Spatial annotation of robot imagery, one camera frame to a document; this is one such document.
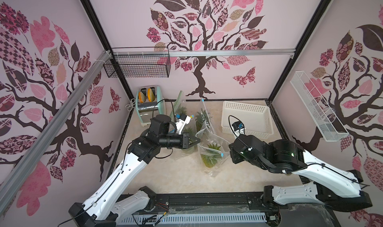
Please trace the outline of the zip-top bag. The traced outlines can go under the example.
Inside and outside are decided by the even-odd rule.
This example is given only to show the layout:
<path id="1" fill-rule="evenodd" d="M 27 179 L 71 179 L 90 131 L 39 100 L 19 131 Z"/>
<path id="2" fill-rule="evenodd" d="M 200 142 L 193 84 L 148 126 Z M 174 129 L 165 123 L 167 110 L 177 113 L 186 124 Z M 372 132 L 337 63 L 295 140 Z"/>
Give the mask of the zip-top bag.
<path id="1" fill-rule="evenodd" d="M 216 177 L 221 166 L 229 158 L 229 142 L 215 134 L 215 130 L 204 120 L 201 129 L 196 133 L 200 139 L 197 150 L 204 168 L 210 177 Z"/>

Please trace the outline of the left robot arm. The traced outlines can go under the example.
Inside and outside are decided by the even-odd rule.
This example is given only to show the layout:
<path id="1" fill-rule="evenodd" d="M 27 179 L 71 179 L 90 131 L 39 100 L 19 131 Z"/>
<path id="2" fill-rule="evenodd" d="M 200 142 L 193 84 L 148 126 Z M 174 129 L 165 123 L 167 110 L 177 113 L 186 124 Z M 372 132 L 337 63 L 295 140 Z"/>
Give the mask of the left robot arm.
<path id="1" fill-rule="evenodd" d="M 192 116 L 182 114 L 175 121 L 164 114 L 151 119 L 151 124 L 127 148 L 123 161 L 104 184 L 83 203 L 74 203 L 69 209 L 71 219 L 78 227 L 115 227 L 137 211 L 151 211 L 156 193 L 148 187 L 121 199 L 132 180 L 160 153 L 162 148 L 187 150 L 200 139 L 183 131 Z"/>

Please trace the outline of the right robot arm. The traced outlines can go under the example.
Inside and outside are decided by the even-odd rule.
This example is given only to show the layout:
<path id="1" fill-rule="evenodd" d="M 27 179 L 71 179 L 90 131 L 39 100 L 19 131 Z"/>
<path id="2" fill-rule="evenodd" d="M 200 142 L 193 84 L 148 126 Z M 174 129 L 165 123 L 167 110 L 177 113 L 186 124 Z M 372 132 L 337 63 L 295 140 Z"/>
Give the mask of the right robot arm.
<path id="1" fill-rule="evenodd" d="M 272 174 L 293 174 L 309 180 L 298 186 L 264 187 L 265 206 L 309 203 L 338 212 L 354 212 L 373 205 L 369 194 L 362 190 L 363 178 L 359 171 L 340 170 L 292 141 L 267 144 L 255 136 L 239 134 L 229 149 L 235 164 L 248 162 Z"/>

